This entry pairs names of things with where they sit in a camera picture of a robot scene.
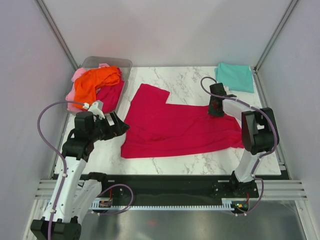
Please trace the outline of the crimson red t shirt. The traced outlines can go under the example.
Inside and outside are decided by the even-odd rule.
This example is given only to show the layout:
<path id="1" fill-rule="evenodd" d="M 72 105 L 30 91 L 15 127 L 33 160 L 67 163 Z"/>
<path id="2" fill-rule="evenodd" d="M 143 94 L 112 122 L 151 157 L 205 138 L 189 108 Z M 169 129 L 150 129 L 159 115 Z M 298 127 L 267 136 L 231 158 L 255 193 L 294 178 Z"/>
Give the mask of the crimson red t shirt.
<path id="1" fill-rule="evenodd" d="M 208 114 L 207 106 L 167 103 L 170 92 L 141 84 L 125 123 L 121 157 L 160 158 L 243 148 L 241 127 L 229 115 Z"/>

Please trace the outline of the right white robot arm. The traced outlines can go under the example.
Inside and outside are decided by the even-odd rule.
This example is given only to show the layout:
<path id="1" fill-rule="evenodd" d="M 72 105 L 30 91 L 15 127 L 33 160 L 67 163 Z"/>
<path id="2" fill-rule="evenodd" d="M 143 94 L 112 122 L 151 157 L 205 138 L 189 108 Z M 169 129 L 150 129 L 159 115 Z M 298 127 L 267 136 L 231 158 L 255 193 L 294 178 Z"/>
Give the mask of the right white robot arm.
<path id="1" fill-rule="evenodd" d="M 279 144 L 274 112 L 270 107 L 256 108 L 234 98 L 211 96 L 208 114 L 224 117 L 227 114 L 241 121 L 241 141 L 244 152 L 228 182 L 212 185 L 216 198 L 258 198 L 260 194 L 255 172 L 261 158 L 273 153 Z"/>

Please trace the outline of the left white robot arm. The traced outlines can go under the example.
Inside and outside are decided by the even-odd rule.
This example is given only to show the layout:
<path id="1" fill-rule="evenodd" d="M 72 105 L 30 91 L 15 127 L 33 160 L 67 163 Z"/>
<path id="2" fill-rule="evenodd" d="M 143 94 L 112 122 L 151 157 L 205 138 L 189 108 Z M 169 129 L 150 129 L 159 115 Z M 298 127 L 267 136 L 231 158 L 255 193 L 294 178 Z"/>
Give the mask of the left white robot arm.
<path id="1" fill-rule="evenodd" d="M 38 240 L 78 240 L 82 221 L 95 198 L 110 191 L 105 173 L 93 172 L 80 192 L 78 183 L 97 141 L 122 136 L 129 130 L 115 112 L 99 115 L 91 111 L 76 114 L 74 128 L 62 146 L 62 166 L 41 219 L 34 219 L 30 230 Z"/>

